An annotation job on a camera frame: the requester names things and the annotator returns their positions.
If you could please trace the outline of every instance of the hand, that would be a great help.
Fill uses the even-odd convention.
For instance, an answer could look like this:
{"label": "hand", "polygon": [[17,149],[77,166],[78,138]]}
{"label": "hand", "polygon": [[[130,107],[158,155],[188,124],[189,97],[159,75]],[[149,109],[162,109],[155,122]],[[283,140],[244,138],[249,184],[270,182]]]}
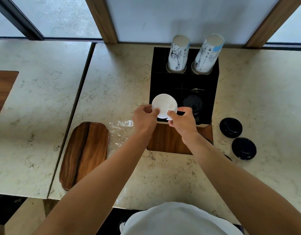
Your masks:
{"label": "hand", "polygon": [[148,134],[151,136],[156,127],[159,112],[159,108],[152,111],[151,105],[140,105],[134,111],[133,115],[135,131],[137,133]]}
{"label": "hand", "polygon": [[176,128],[177,132],[182,136],[184,142],[190,135],[197,134],[196,122],[190,107],[179,107],[178,111],[185,112],[184,115],[177,115],[173,110],[168,111],[169,125]]}

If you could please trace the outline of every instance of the person's right hand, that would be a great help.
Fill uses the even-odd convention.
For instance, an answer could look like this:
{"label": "person's right hand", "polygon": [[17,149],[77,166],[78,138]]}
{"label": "person's right hand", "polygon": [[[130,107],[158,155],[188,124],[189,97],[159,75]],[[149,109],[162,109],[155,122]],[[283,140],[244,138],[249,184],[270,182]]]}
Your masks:
{"label": "person's right hand", "polygon": [[185,143],[186,138],[198,133],[196,129],[196,122],[190,107],[179,107],[178,111],[185,112],[184,115],[177,115],[173,110],[168,111],[168,116],[172,118],[169,120],[169,125],[176,128],[177,132],[182,136]]}

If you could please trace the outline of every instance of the marble countertop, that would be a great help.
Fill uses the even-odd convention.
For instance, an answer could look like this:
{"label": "marble countertop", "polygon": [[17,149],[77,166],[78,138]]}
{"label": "marble countertop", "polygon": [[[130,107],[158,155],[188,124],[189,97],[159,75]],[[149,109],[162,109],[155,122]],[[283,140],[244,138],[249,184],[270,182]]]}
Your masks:
{"label": "marble countertop", "polygon": [[[128,120],[148,103],[153,47],[96,45],[68,133],[83,121]],[[301,52],[223,49],[212,124],[215,146],[271,186],[301,212]],[[257,146],[257,155],[242,161],[231,150],[232,139],[219,122],[234,117],[242,137]],[[49,198],[65,194],[55,175]],[[238,221],[191,155],[145,150],[114,207],[145,210],[180,201]]]}
{"label": "marble countertop", "polygon": [[47,198],[91,43],[0,40],[0,194]]}

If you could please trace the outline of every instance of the wooden frame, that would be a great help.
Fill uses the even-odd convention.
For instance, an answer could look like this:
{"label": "wooden frame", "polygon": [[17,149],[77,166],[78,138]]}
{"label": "wooden frame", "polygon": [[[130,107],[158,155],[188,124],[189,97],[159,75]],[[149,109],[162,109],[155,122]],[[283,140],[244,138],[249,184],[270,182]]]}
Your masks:
{"label": "wooden frame", "polygon": [[105,0],[85,0],[105,43],[118,43]]}
{"label": "wooden frame", "polygon": [[301,5],[301,0],[279,0],[263,20],[245,47],[261,48]]}

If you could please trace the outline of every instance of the stack of paper cups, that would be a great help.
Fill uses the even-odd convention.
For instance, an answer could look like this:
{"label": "stack of paper cups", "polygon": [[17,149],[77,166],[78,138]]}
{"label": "stack of paper cups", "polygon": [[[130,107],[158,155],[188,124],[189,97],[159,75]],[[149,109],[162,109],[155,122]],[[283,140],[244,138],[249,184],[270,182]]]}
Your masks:
{"label": "stack of paper cups", "polygon": [[166,65],[170,73],[184,73],[187,67],[190,39],[184,35],[173,37]]}
{"label": "stack of paper cups", "polygon": [[194,62],[192,70],[196,74],[209,74],[212,71],[218,55],[224,44],[224,38],[219,34],[210,34],[205,39],[203,46],[199,50]]}

